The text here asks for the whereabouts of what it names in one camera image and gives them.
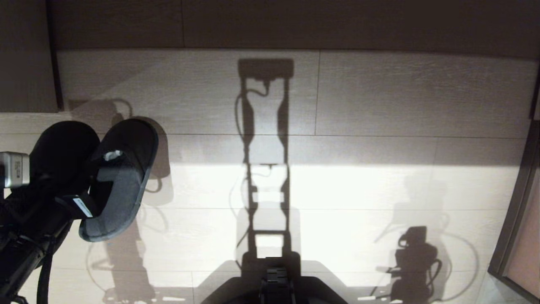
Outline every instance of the black cable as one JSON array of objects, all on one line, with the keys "label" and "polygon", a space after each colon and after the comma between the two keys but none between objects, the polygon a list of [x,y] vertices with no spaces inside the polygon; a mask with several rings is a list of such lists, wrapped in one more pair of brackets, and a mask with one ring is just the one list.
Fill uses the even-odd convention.
[{"label": "black cable", "polygon": [[28,304],[28,301],[26,300],[26,298],[20,295],[17,295],[13,299],[13,302],[18,303],[18,304]]},{"label": "black cable", "polygon": [[50,236],[51,241],[47,248],[47,253],[43,258],[43,265],[41,266],[41,272],[39,272],[39,281],[37,284],[37,304],[49,303],[49,280],[51,276],[52,268],[52,256],[55,252],[56,239],[54,236]]}]

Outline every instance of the silver camera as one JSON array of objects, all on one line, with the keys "label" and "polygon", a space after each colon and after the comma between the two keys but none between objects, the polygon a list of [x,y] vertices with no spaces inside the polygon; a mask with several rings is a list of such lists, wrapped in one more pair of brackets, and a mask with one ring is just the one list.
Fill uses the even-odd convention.
[{"label": "silver camera", "polygon": [[0,152],[0,174],[4,188],[17,188],[30,183],[30,156],[24,153]]}]

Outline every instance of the wooden panel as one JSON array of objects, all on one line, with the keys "label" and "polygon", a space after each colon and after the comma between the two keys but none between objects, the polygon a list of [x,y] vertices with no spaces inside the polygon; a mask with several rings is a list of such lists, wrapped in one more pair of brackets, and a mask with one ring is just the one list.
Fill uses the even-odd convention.
[{"label": "wooden panel", "polygon": [[182,4],[174,0],[52,0],[55,47],[183,47]]},{"label": "wooden panel", "polygon": [[0,1],[0,111],[58,110],[45,0]]},{"label": "wooden panel", "polygon": [[540,56],[534,0],[183,0],[187,47]]},{"label": "wooden panel", "polygon": [[317,135],[525,138],[537,63],[321,53]]},{"label": "wooden panel", "polygon": [[[393,279],[390,282],[390,279],[387,277],[388,275],[383,273],[305,273],[304,275],[318,277],[348,303],[360,304],[389,302],[390,297],[388,295],[392,291],[392,283],[396,281]],[[440,299],[444,303],[475,304],[481,277],[475,276],[474,272],[439,273],[439,275],[447,276],[448,279],[442,282],[435,282],[433,285],[434,295],[431,297],[432,301]],[[366,300],[366,298],[370,298],[369,296],[374,290],[373,295],[385,300]],[[421,298],[419,296],[421,293],[420,290],[416,292],[409,290],[409,297],[411,299],[418,299]]]},{"label": "wooden panel", "polygon": [[[3,150],[29,153],[38,135],[3,137]],[[489,138],[437,143],[436,138],[292,136],[290,141],[291,206],[302,210],[506,210],[523,150],[522,140]],[[160,142],[144,204],[245,205],[246,169],[237,136],[162,135]]]},{"label": "wooden panel", "polygon": [[[34,270],[19,293],[26,297],[29,303],[36,303],[40,269]],[[155,293],[156,298],[165,303],[193,304],[190,272],[116,273],[115,286],[110,270],[90,273],[86,269],[55,268],[51,271],[49,302],[77,302],[81,304],[110,304],[127,300],[150,302],[147,294]]]},{"label": "wooden panel", "polygon": [[59,121],[72,120],[69,112],[0,113],[1,134],[41,134]]},{"label": "wooden panel", "polygon": [[[236,263],[228,261],[241,259],[244,250],[242,244],[236,249],[237,237],[247,224],[241,214],[234,217],[239,211],[144,206],[137,219],[140,238],[125,233],[92,246],[80,239],[75,226],[55,255],[55,267],[85,269],[89,263],[108,261],[111,250],[120,250],[125,261],[142,255],[149,272],[236,271]],[[438,248],[443,271],[480,271],[491,259],[504,214],[503,210],[299,210],[291,226],[292,245],[307,272],[375,272],[379,266],[395,266],[397,241],[408,227],[427,226],[427,242]],[[125,245],[130,242],[137,246]],[[117,270],[137,267],[124,263]]]},{"label": "wooden panel", "polygon": [[[238,60],[290,58],[294,76],[289,90],[289,133],[315,132],[318,51],[234,50],[116,50],[69,51],[59,54],[64,100],[74,119],[96,130],[107,107],[153,118],[168,134],[238,134],[235,100],[240,92]],[[263,90],[261,82],[248,82]],[[249,98],[268,104],[281,101],[283,81],[271,83],[267,98]],[[275,116],[275,113],[264,113]],[[277,134],[256,130],[257,134]]]}]

